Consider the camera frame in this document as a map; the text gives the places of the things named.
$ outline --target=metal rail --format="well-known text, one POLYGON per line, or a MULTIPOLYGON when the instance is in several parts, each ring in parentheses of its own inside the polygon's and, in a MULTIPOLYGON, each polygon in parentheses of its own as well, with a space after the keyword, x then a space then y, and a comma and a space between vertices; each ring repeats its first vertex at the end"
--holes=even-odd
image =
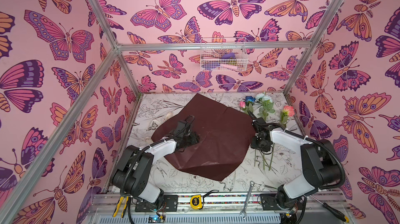
POLYGON ((303 55, 300 58, 296 67, 294 68, 294 71, 290 76, 289 81, 286 83, 283 94, 287 95, 289 93, 297 77, 300 75, 304 66, 313 55, 314 49, 317 47, 318 42, 322 38, 323 34, 325 33, 325 30, 332 21, 333 17, 335 16, 336 12, 338 11, 343 1, 344 0, 332 0, 332 2, 329 4, 329 7, 326 9, 320 23, 318 24, 317 30, 312 35, 311 46, 303 52, 303 55))

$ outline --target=wire basket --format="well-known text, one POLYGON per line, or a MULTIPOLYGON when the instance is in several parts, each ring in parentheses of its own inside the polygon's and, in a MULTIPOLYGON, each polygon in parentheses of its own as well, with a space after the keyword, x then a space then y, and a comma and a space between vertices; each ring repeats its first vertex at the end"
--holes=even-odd
POLYGON ((202 38, 200 43, 200 70, 236 72, 246 70, 248 55, 245 43, 220 42, 216 47, 216 39, 202 38))

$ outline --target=butterfly wallpaper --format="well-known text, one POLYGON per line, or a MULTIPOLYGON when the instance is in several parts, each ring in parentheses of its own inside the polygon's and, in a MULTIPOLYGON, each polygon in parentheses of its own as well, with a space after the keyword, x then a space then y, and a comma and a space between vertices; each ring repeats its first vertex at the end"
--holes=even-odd
POLYGON ((344 0, 337 26, 327 28, 290 93, 305 134, 333 143, 346 170, 340 189, 358 223, 400 221, 400 8, 394 1, 344 0))

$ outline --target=table surface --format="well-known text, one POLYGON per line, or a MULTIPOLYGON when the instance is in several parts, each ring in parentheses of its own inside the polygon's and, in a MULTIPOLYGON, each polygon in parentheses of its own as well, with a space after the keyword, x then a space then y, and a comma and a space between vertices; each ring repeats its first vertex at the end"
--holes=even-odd
MULTIPOLYGON (((178 114, 195 94, 145 94, 143 95, 135 124, 127 145, 137 147, 152 143, 151 136, 164 121, 178 114)), ((218 101, 228 107, 240 110, 239 102, 246 96, 256 93, 204 93, 203 96, 218 101)), ((279 122, 280 112, 286 99, 283 93, 268 93, 274 101, 275 113, 270 114, 267 122, 279 122)), ((287 122, 287 128, 301 134, 293 117, 287 122)), ((301 156, 292 150, 276 144, 272 156, 271 170, 267 165, 271 155, 264 156, 249 147, 242 164, 223 181, 214 181, 204 177, 188 174, 175 169, 165 158, 158 160, 152 167, 149 181, 165 192, 220 192, 247 191, 250 181, 255 182, 253 191, 276 191, 273 188, 293 180, 302 173, 301 156)))

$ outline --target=pink butterfly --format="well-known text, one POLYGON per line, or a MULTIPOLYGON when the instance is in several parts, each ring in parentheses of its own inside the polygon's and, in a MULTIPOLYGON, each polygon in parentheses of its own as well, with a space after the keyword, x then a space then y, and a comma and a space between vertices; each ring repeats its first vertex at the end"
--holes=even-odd
POLYGON ((92 33, 79 30, 71 35, 69 32, 64 34, 56 23, 34 11, 25 10, 24 19, 35 28, 40 39, 50 43, 55 60, 67 60, 72 52, 76 61, 86 62, 86 51, 94 42, 92 33))
POLYGON ((142 77, 141 82, 142 83, 139 83, 139 81, 137 81, 138 84, 137 88, 142 93, 148 93, 151 90, 155 90, 157 88, 156 84, 151 81, 151 78, 148 75, 142 77))
POLYGON ((182 73, 186 73, 186 70, 183 68, 183 63, 178 61, 178 58, 174 55, 170 55, 170 65, 167 63, 167 61, 164 61, 165 66, 158 66, 160 69, 163 70, 158 70, 158 71, 153 71, 152 74, 156 76, 163 76, 166 78, 173 77, 173 78, 180 78, 179 75, 182 73))
POLYGON ((193 77, 192 81, 188 80, 187 82, 177 83, 174 85, 174 88, 183 91, 190 90, 192 92, 199 92, 201 90, 200 87, 208 88, 213 85, 210 78, 212 78, 211 71, 200 71, 197 74, 196 79, 193 77))
POLYGON ((117 93, 114 91, 111 92, 111 89, 108 87, 108 92, 103 88, 100 87, 100 93, 103 96, 103 103, 104 106, 107 107, 107 113, 111 115, 111 112, 114 111, 115 114, 118 112, 118 105, 120 105, 120 97, 122 94, 122 90, 119 89, 117 93))
POLYGON ((226 1, 209 1, 200 5, 197 10, 201 15, 208 19, 215 19, 216 25, 228 24, 233 22, 233 14, 238 17, 239 10, 242 12, 245 19, 249 19, 254 13, 261 11, 261 5, 252 3, 264 3, 265 0, 231 0, 226 1))
POLYGON ((304 66, 299 77, 294 82, 294 85, 296 85, 296 87, 300 89, 300 91, 303 91, 304 95, 307 93, 307 84, 305 81, 305 79, 307 79, 306 73, 311 69, 312 64, 313 63, 311 60, 308 63, 306 63, 306 66, 304 66))
POLYGON ((125 87, 124 88, 124 92, 126 94, 126 100, 128 103, 132 103, 134 101, 136 101, 136 95, 135 93, 131 90, 130 87, 125 87))
POLYGON ((146 28, 155 26, 166 32, 171 27, 171 21, 168 19, 181 19, 186 15, 185 10, 179 4, 181 0, 158 0, 160 5, 156 4, 156 9, 146 9, 137 12, 130 21, 134 26, 142 25, 146 28))
POLYGON ((286 68, 282 67, 282 71, 273 71, 270 73, 267 73, 265 77, 271 77, 272 79, 276 78, 277 80, 282 80, 286 81, 290 78, 290 74, 292 74, 294 67, 296 67, 298 59, 296 59, 296 56, 291 56, 289 57, 287 63, 286 63, 286 68))
MULTIPOLYGON (((92 6, 90 5, 90 3, 89 3, 88 0, 85 0, 85 1, 86 1, 86 3, 87 3, 87 7, 88 7, 89 10, 90 10, 90 11, 89 11, 89 22, 87 23, 87 25, 88 25, 88 26, 92 26, 92 25, 94 24, 94 22, 96 22, 96 24, 98 24, 98 20, 97 20, 96 15, 95 15, 94 12, 93 12, 92 6)), ((121 25, 119 25, 118 23, 116 23, 116 22, 114 22, 114 21, 111 20, 113 17, 112 17, 110 14, 114 14, 114 15, 125 15, 126 12, 124 12, 124 11, 121 10, 121 9, 118 9, 118 8, 115 7, 115 6, 108 5, 107 2, 106 2, 106 0, 98 0, 98 2, 99 2, 99 4, 100 4, 101 9, 103 10, 104 14, 106 15, 106 19, 107 19, 107 22, 108 22, 109 26, 110 26, 111 28, 123 30, 124 28, 123 28, 121 25)), ((101 29, 101 26, 99 26, 99 28, 100 28, 100 29, 99 29, 100 38, 102 38, 102 37, 103 37, 103 29, 101 29)))

